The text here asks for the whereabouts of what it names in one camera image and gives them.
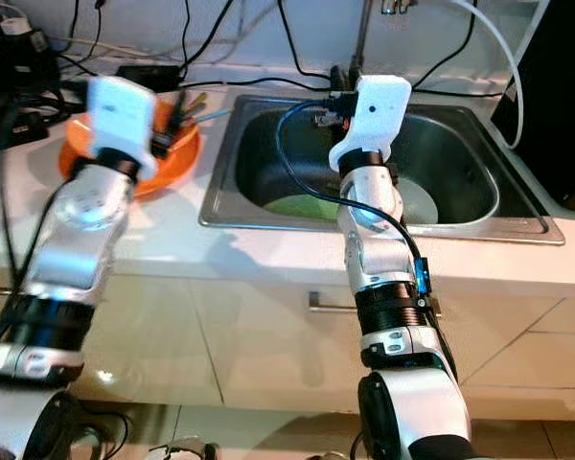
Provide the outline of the orange bowl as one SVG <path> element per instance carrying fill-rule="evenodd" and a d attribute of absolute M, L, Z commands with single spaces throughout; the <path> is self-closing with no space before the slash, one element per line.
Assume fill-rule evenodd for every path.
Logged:
<path fill-rule="evenodd" d="M 189 170 L 200 156 L 201 141 L 198 137 L 200 117 L 196 115 L 196 104 L 187 103 L 187 108 L 179 109 L 184 113 L 181 126 L 177 129 L 172 141 L 159 150 L 159 142 L 152 140 L 151 154 L 156 159 L 157 170 Z M 173 103 L 166 100 L 156 102 L 153 110 L 153 134 L 168 130 L 168 121 L 173 114 Z M 89 114 L 69 120 L 67 123 L 67 144 L 61 149 L 58 157 L 59 169 L 65 172 L 77 157 L 87 153 L 92 140 L 89 126 Z"/>

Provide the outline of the chopsticks in orange bowl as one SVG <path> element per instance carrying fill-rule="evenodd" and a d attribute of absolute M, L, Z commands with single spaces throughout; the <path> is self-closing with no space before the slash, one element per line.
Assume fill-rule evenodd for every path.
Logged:
<path fill-rule="evenodd" d="M 177 100 L 171 105 L 165 129 L 175 132 L 180 128 L 195 126 L 204 120 L 221 117 L 221 115 L 229 113 L 229 110 L 223 109 L 204 114 L 204 111 L 207 110 L 207 98 L 208 96 L 204 93 L 191 96 L 187 89 L 182 89 L 178 93 Z"/>

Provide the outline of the orange plate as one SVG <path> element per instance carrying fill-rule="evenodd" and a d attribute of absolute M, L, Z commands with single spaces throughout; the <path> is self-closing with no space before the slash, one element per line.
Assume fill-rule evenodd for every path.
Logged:
<path fill-rule="evenodd" d="M 91 139 L 89 127 L 84 118 L 68 120 L 67 142 L 59 151 L 57 167 L 61 178 L 68 179 L 72 175 L 72 168 L 78 158 L 81 158 L 81 149 L 86 141 Z M 152 194 L 159 193 L 161 189 L 170 187 L 191 167 L 196 164 L 200 155 L 201 140 L 198 136 L 198 124 L 183 127 L 178 132 L 176 140 L 168 149 L 168 158 L 160 159 L 159 171 L 148 181 L 140 181 L 134 189 L 135 200 L 149 200 Z"/>

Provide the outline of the black power strip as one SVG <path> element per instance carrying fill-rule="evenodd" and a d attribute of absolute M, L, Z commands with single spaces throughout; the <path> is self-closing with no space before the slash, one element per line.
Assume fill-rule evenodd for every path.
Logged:
<path fill-rule="evenodd" d="M 176 75 L 176 66 L 164 65 L 122 65 L 118 67 L 115 75 L 122 78 L 152 88 L 160 83 L 169 81 Z"/>

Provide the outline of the green plate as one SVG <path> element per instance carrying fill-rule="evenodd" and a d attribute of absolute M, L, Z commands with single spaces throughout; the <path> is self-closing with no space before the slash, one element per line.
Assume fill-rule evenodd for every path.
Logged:
<path fill-rule="evenodd" d="M 296 194 L 275 198 L 263 205 L 262 209 L 288 218 L 336 220 L 339 205 L 313 195 Z"/>

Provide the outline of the stainless steel sink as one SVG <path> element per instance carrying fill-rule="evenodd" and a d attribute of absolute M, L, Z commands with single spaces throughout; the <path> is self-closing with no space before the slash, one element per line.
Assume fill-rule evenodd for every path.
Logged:
<path fill-rule="evenodd" d="M 299 196 L 276 153 L 274 135 L 297 98 L 235 99 L 199 210 L 209 227 L 336 232 L 332 218 L 279 214 L 269 203 Z M 563 245 L 559 224 L 465 106 L 418 104 L 406 110 L 391 165 L 403 185 L 419 185 L 435 202 L 436 220 L 408 218 L 415 237 Z"/>

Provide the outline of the black charger pile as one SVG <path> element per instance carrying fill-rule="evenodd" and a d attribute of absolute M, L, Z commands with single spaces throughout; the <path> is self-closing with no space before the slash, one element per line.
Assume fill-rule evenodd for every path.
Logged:
<path fill-rule="evenodd" d="M 43 31 L 0 9 L 0 123 L 15 104 L 12 146 L 46 139 L 48 127 L 85 110 L 64 96 L 58 53 Z"/>

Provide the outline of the black box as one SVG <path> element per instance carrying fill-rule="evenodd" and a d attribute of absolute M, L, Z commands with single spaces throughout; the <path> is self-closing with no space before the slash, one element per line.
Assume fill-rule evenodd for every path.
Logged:
<path fill-rule="evenodd" d="M 524 139 L 514 148 L 547 195 L 575 196 L 575 0 L 550 0 L 518 67 Z"/>

